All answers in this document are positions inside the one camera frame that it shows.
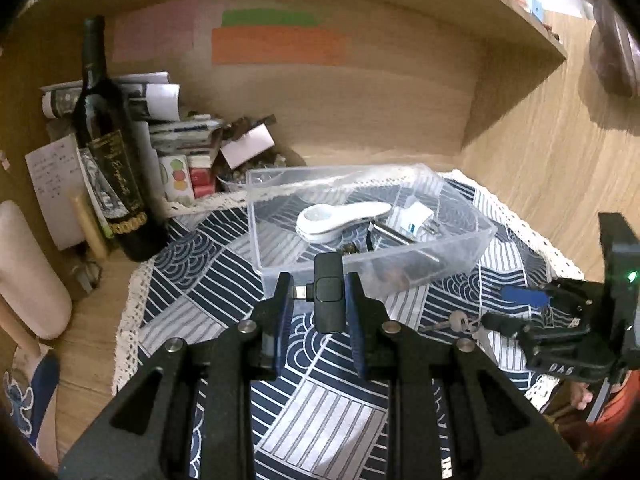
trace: wooden handle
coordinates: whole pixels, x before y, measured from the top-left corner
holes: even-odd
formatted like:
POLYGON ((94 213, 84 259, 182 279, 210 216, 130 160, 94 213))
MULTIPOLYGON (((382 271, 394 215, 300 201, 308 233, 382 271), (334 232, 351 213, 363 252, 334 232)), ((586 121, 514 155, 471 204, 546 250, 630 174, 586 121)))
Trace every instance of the wooden handle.
POLYGON ((14 311, 2 296, 0 296, 0 327, 30 358, 40 357, 40 345, 16 319, 14 311))
POLYGON ((76 212, 76 218, 84 233, 84 238, 97 260, 105 260, 109 256, 107 243, 95 221, 94 211, 87 200, 86 191, 78 190, 69 196, 71 204, 76 212))

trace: card with colored circles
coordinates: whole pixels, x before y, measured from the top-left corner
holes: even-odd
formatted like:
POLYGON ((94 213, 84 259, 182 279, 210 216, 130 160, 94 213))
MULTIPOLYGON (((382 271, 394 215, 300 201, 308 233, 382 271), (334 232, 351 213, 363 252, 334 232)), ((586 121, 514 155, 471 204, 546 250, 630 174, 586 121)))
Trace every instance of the card with colored circles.
POLYGON ((189 167, 185 155, 166 155, 158 157, 160 176, 164 184, 164 193, 169 202, 179 202, 190 206, 195 200, 189 178, 189 167))

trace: green paper strip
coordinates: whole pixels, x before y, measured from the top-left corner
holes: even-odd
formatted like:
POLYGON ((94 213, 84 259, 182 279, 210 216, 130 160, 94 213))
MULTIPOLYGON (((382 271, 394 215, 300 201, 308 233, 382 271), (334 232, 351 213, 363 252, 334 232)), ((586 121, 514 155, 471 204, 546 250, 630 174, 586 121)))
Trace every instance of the green paper strip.
POLYGON ((222 13, 223 27, 241 25, 285 25, 287 27, 317 27, 320 22, 310 12, 283 9, 232 9, 222 13))

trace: wine bottle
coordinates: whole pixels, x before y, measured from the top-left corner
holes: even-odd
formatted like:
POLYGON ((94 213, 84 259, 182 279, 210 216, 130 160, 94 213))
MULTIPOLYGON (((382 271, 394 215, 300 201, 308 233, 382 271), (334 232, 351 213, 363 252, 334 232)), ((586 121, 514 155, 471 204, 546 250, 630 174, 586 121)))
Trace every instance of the wine bottle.
POLYGON ((107 76, 102 16, 84 20, 82 93, 73 123, 82 163, 110 229, 131 260, 149 259, 165 247, 168 238, 145 200, 124 99, 107 76))

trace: transparent plastic box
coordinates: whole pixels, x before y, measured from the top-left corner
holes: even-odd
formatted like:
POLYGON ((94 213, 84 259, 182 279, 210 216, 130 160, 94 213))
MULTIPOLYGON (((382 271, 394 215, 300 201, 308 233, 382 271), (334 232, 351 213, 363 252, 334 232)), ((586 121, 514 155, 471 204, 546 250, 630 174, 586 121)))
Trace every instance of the transparent plastic box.
POLYGON ((469 272, 496 231, 469 200, 422 164, 252 170, 247 193, 252 264, 266 296, 273 294, 281 272, 291 273, 296 285, 312 282, 316 254, 353 242, 361 252, 343 256, 345 274, 359 273, 365 293, 384 298, 469 272), (296 233, 298 215, 310 205, 364 201, 391 204, 391 212, 380 222, 416 243, 402 245, 372 233, 374 250, 367 252, 366 223, 344 229, 339 240, 326 244, 309 243, 296 233), (400 215, 414 202, 434 211, 431 232, 422 229, 412 235, 401 227, 400 215))

